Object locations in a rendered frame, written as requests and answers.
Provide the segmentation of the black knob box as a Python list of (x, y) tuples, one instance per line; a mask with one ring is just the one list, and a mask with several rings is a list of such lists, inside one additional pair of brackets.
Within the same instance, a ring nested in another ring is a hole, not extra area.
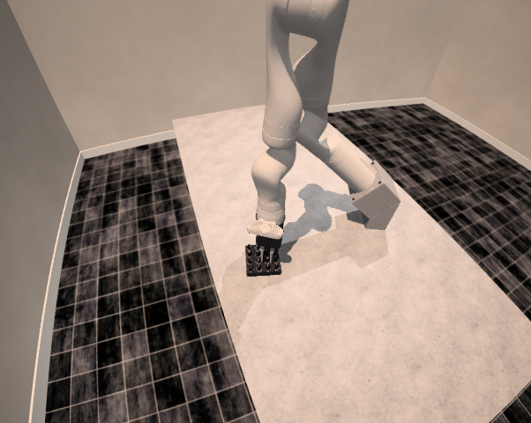
[(269, 263), (271, 248), (265, 247), (264, 262), (261, 262), (261, 251), (259, 251), (259, 249), (260, 246), (258, 246), (257, 244), (245, 245), (247, 277), (280, 275), (281, 269), (278, 249), (274, 250), (272, 263)]

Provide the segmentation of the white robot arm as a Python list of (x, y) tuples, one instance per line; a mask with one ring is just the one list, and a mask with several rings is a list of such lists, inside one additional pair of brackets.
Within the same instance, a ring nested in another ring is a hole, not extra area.
[[(264, 212), (279, 212), (285, 206), (286, 187), (280, 180), (295, 163), (296, 142), (356, 192), (365, 191), (375, 180), (377, 172), (340, 137), (332, 135), (318, 141), (328, 124), (327, 108), (348, 4), (349, 0), (266, 1), (262, 138), (268, 149), (255, 159), (251, 168), (258, 207)], [(317, 41), (293, 68), (290, 33)]]

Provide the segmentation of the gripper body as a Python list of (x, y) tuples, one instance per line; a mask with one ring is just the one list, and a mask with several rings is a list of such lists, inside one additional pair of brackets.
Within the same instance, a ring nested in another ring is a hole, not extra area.
[(281, 211), (262, 211), (257, 205), (256, 220), (248, 223), (247, 231), (256, 234), (256, 244), (279, 249), (282, 242), (285, 221), (285, 206)]

